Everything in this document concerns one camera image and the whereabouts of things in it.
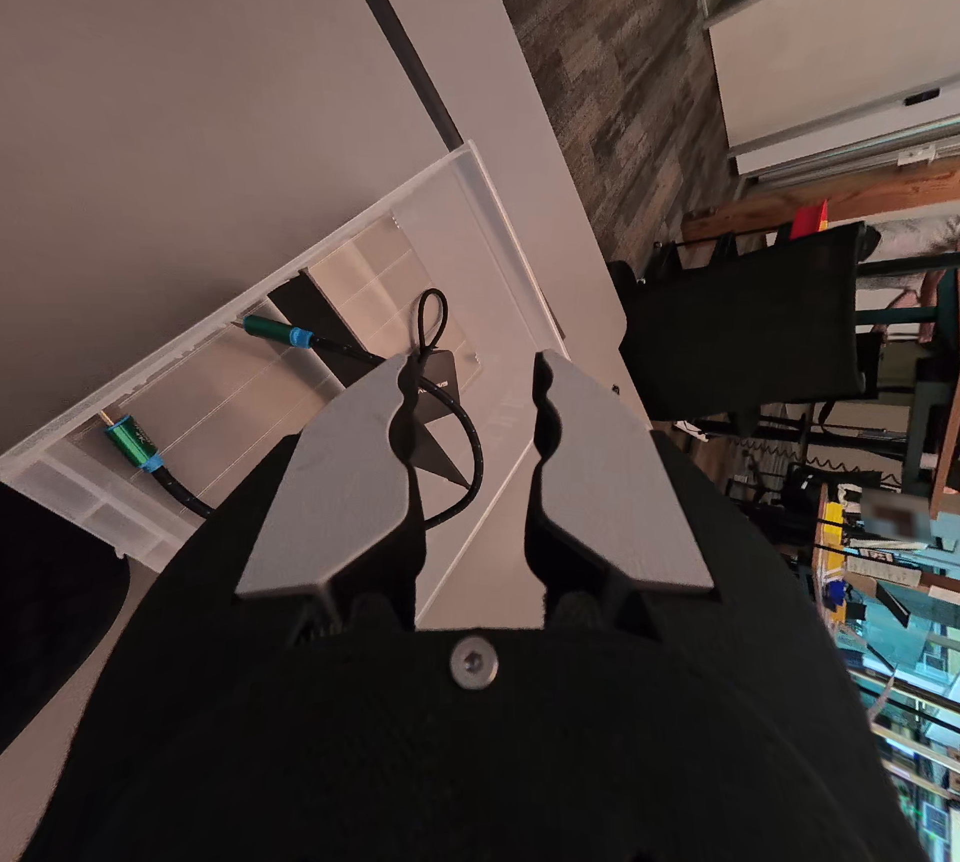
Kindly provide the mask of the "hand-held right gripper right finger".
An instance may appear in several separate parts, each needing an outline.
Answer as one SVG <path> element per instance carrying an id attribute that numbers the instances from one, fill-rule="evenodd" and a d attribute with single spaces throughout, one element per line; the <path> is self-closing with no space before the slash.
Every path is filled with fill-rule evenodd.
<path id="1" fill-rule="evenodd" d="M 534 357 L 527 564 L 550 590 L 708 593 L 714 579 L 651 428 L 554 350 Z"/>

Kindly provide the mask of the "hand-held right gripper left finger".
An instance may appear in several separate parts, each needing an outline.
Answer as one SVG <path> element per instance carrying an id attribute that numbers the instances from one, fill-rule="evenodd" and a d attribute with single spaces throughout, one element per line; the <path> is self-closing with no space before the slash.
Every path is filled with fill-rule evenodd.
<path id="1" fill-rule="evenodd" d="M 379 364 L 302 430 L 236 585 L 242 599 L 318 594 L 390 539 L 412 532 L 417 575 L 426 556 L 411 463 L 417 367 Z"/>

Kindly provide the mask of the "clear plastic organizer box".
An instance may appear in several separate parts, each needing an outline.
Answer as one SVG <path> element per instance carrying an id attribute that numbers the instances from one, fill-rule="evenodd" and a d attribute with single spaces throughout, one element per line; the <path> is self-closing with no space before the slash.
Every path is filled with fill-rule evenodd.
<path id="1" fill-rule="evenodd" d="M 485 471 L 466 511 L 427 533 L 420 622 L 529 455 L 536 352 L 568 353 L 473 141 L 3 453 L 2 482 L 161 571 L 200 520 L 124 459 L 100 413 L 130 414 L 176 478 L 222 503 L 344 389 L 319 355 L 237 326 L 248 314 L 282 320 L 270 294 L 301 275 L 355 340 L 383 356 L 413 351 L 423 291 L 448 300 L 440 343 L 453 354 Z"/>

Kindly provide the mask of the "black capture box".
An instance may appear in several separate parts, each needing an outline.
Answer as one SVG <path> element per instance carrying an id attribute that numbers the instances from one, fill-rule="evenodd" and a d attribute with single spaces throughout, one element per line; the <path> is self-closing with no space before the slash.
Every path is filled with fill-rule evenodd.
<path id="1" fill-rule="evenodd" d="M 426 360 L 422 376 L 449 396 L 454 403 L 460 403 L 457 368 L 451 351 L 435 350 Z M 426 425 L 445 418 L 451 412 L 445 403 L 420 385 L 414 414 L 420 423 Z"/>

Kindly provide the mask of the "braided hdmi cable green plugs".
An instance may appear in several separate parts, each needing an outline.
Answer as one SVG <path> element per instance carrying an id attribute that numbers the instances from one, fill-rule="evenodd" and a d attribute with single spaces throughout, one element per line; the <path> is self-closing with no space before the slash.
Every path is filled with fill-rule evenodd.
<path id="1" fill-rule="evenodd" d="M 438 329 L 432 340 L 426 339 L 425 329 L 425 305 L 426 299 L 429 297 L 435 297 L 438 300 L 440 314 Z M 482 443 L 470 416 L 462 408 L 460 403 L 454 403 L 449 396 L 441 392 L 435 385 L 423 377 L 426 360 L 437 350 L 436 342 L 441 339 L 448 321 L 449 306 L 444 294 L 438 290 L 425 292 L 420 298 L 416 315 L 417 349 L 414 357 L 419 369 L 417 384 L 418 386 L 422 385 L 424 389 L 445 403 L 451 414 L 459 422 L 471 450 L 472 475 L 469 486 L 459 501 L 426 520 L 425 526 L 428 529 L 437 528 L 471 505 L 479 494 L 485 474 Z M 385 362 L 384 357 L 369 351 L 359 350 L 332 340 L 323 339 L 306 329 L 294 327 L 293 325 L 264 316 L 244 316 L 242 320 L 236 321 L 234 325 L 250 336 L 278 342 L 289 348 L 312 350 L 316 353 L 320 353 L 321 351 L 342 353 L 366 364 L 370 364 L 372 367 L 378 367 Z M 171 473 L 158 448 L 131 415 L 126 414 L 118 420 L 113 420 L 102 410 L 99 411 L 98 414 L 103 423 L 104 435 L 133 468 L 152 476 L 167 495 L 182 508 L 197 515 L 200 519 L 208 520 L 213 516 L 214 508 L 191 492 Z"/>

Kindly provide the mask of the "black divider plate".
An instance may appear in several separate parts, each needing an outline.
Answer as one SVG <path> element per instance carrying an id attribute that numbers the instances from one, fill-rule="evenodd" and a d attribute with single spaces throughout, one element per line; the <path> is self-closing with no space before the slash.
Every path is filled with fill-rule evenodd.
<path id="1" fill-rule="evenodd" d="M 268 298 L 294 327 L 306 329 L 316 336 L 348 347 L 359 350 L 365 348 L 305 270 L 270 292 Z M 321 351 L 319 357 L 343 388 L 350 388 L 373 370 L 372 365 L 342 353 Z M 427 415 L 430 415 L 431 420 L 452 416 L 449 409 L 434 395 L 421 389 L 418 393 L 414 423 L 414 467 L 467 489 L 471 480 L 464 477 L 429 432 L 426 427 Z"/>

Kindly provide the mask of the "dark grey table strip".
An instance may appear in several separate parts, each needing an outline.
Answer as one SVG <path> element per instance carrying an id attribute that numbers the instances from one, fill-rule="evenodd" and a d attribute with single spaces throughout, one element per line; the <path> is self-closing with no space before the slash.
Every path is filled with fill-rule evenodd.
<path id="1" fill-rule="evenodd" d="M 390 0 L 364 2 L 446 149 L 461 148 L 464 138 L 392 3 Z"/>

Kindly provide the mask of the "white cabinet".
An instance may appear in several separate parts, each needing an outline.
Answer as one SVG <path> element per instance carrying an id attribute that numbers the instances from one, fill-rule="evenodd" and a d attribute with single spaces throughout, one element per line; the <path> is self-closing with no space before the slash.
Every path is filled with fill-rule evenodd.
<path id="1" fill-rule="evenodd" d="M 959 0 L 749 0 L 707 29 L 740 175 L 958 117 Z"/>

